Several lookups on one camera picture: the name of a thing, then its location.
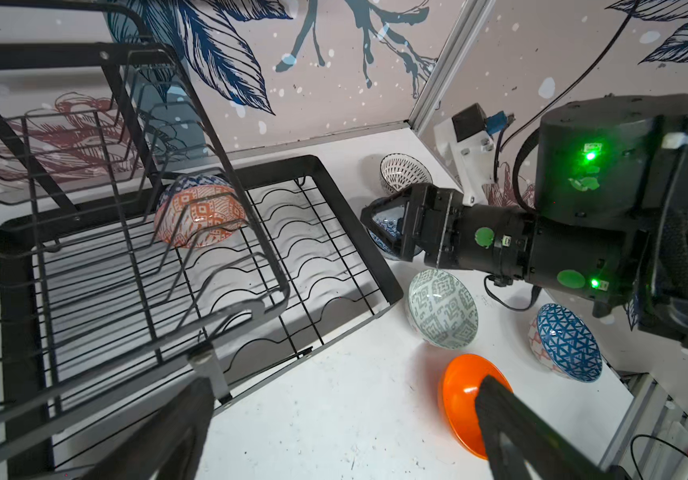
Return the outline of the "red patterned bowl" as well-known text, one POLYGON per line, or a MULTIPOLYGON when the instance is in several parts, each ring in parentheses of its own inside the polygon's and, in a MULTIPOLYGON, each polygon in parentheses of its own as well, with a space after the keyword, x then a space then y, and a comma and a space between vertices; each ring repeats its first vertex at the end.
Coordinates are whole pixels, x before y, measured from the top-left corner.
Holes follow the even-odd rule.
POLYGON ((228 239, 247 215, 233 186, 218 175, 188 175, 160 195, 154 239, 175 248, 202 248, 228 239))

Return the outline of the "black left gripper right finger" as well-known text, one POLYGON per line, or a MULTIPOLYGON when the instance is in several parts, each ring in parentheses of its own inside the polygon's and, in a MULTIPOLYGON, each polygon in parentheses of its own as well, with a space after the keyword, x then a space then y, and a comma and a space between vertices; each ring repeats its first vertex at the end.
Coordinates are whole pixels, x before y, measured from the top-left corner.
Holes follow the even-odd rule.
POLYGON ((608 477, 494 377, 482 380, 475 410, 495 479, 608 477))

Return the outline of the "black wire dish rack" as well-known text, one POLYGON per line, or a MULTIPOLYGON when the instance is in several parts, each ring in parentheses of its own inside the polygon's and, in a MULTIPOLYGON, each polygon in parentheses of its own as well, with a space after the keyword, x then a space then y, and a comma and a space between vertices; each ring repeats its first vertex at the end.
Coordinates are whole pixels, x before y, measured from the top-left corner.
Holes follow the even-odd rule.
POLYGON ((278 1, 0 1, 0 479, 84 478, 181 390, 213 414, 402 289, 323 162, 239 166, 272 111, 243 28, 278 1), (154 239, 163 190, 234 188, 246 224, 154 239))

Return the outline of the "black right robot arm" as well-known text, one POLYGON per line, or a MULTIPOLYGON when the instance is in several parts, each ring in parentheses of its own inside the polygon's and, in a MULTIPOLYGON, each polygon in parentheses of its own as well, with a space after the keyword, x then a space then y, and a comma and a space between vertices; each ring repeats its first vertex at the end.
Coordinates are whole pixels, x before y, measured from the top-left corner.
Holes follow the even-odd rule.
POLYGON ((640 330, 688 348, 688 94, 606 96, 547 113, 515 161, 537 158, 531 201, 467 205, 420 183, 373 201, 363 224, 393 254, 483 272, 499 287, 632 304, 640 330))

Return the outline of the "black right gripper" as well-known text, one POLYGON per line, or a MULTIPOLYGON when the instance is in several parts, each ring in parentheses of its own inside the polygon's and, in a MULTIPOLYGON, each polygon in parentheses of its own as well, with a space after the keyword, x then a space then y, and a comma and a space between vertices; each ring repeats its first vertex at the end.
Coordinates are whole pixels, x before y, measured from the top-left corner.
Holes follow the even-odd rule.
POLYGON ((429 267, 480 271, 502 282, 528 277, 536 216, 519 207, 466 206, 459 191, 423 183, 373 200, 360 221, 400 261, 407 260, 406 240, 423 251, 429 267), (394 239, 377 229, 402 233, 394 239))

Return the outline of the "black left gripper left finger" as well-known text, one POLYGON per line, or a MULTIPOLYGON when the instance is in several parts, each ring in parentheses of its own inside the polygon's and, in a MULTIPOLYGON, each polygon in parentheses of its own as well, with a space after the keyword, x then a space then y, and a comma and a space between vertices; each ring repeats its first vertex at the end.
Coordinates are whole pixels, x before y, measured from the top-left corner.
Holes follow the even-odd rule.
POLYGON ((214 402, 210 381, 196 378, 83 477, 193 479, 214 402))

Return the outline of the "green patterned bowl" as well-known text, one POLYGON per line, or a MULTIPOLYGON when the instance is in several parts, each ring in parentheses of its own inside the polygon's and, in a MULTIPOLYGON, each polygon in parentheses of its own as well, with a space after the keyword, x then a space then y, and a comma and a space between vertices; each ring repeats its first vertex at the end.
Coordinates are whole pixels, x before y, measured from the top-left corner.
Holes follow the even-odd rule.
POLYGON ((478 332, 473 296, 458 278, 443 270, 427 269, 413 277, 406 312, 413 329, 435 347, 466 348, 478 332))

